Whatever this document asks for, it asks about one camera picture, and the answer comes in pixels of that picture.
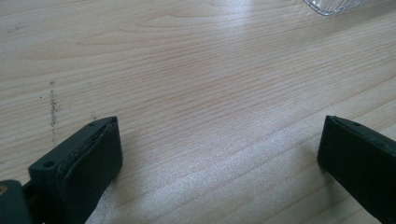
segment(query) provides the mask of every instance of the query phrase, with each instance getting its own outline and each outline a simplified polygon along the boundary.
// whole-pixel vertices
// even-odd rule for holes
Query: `wood grain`
[[[0,179],[118,116],[89,223],[377,223],[316,162],[326,115],[396,139],[396,2],[0,1]]]

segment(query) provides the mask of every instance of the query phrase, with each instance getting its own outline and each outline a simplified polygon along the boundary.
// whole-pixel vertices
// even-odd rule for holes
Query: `table surface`
[[[0,179],[117,116],[88,223],[377,223],[317,164],[326,115],[396,139],[396,1],[0,2]]]

